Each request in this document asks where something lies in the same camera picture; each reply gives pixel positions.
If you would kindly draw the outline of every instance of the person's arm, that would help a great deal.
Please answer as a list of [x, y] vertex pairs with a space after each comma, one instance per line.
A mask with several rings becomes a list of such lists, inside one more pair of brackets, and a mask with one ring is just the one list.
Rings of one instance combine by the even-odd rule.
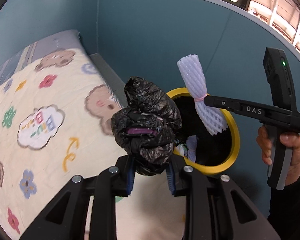
[[[286, 240], [300, 225], [300, 135], [292, 132], [284, 133], [280, 136], [280, 141], [283, 145], [293, 148], [292, 159], [285, 188], [271, 190], [268, 221], [281, 239]], [[258, 130], [257, 143], [262, 149], [262, 160], [271, 165], [272, 143], [264, 126]]]

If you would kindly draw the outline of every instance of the metal screw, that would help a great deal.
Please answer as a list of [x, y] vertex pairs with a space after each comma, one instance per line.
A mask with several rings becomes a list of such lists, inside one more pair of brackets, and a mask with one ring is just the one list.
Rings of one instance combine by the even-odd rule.
[[82, 179], [82, 177], [80, 175], [75, 175], [72, 177], [72, 182], [78, 183], [81, 181], [81, 179]]
[[183, 170], [185, 172], [192, 172], [193, 171], [193, 167], [192, 166], [189, 166], [189, 165], [186, 165], [183, 167]]
[[221, 175], [220, 178], [224, 182], [228, 182], [230, 180], [230, 177], [228, 175], [226, 175], [226, 174]]
[[109, 168], [109, 171], [113, 174], [113, 173], [117, 173], [119, 171], [119, 168], [117, 166], [112, 166]]

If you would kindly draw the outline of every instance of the white window ledge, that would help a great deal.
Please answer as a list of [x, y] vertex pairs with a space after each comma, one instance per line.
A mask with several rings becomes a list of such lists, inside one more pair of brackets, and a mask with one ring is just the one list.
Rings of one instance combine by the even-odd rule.
[[257, 17], [249, 14], [247, 11], [240, 9], [237, 6], [234, 6], [230, 3], [224, 2], [222, 0], [204, 0], [207, 2], [211, 2], [217, 5], [220, 5], [222, 7], [228, 8], [231, 11], [234, 11], [238, 14], [241, 14], [242, 16], [250, 19], [251, 21], [255, 22], [256, 24], [260, 25], [262, 28], [267, 30], [269, 33], [271, 33], [274, 37], [276, 37], [283, 45], [285, 45], [292, 53], [296, 56], [296, 58], [300, 61], [300, 53], [293, 47], [293, 45], [287, 41], [281, 34], [279, 34], [276, 30], [274, 30], [271, 26], [267, 25]]

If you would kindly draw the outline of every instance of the human hand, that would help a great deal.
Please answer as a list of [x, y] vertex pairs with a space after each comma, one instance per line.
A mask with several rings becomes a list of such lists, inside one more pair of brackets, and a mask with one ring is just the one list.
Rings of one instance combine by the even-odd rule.
[[[292, 159], [285, 181], [285, 185], [290, 185], [300, 177], [300, 135], [295, 132], [286, 132], [280, 135], [280, 141], [286, 147], [292, 147]], [[257, 143], [262, 150], [262, 160], [265, 164], [271, 165], [271, 147], [272, 143], [268, 137], [266, 127], [263, 125], [258, 129]]]

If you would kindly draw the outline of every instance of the gray handle grip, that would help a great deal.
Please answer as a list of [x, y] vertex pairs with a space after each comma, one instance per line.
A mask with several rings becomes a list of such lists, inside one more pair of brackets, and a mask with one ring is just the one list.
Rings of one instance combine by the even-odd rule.
[[280, 135], [283, 130], [274, 126], [266, 125], [269, 139], [272, 142], [271, 160], [272, 164], [268, 167], [268, 185], [277, 190], [283, 190], [288, 175], [292, 148], [285, 147], [280, 142]]

